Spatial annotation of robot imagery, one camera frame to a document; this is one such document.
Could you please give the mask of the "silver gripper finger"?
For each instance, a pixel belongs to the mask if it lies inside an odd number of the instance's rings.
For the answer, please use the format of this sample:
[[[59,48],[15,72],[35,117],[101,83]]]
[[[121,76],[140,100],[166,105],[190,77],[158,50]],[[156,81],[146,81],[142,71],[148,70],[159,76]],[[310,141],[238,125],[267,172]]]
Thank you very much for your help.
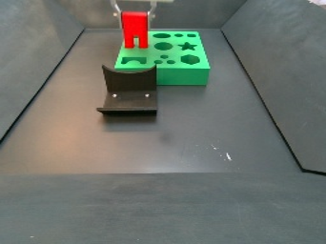
[[[158,0],[150,0],[150,11],[148,11],[150,19],[154,18],[156,6],[158,6]]]
[[[120,17],[123,11],[119,7],[117,0],[109,0],[109,4],[113,9],[113,16]]]

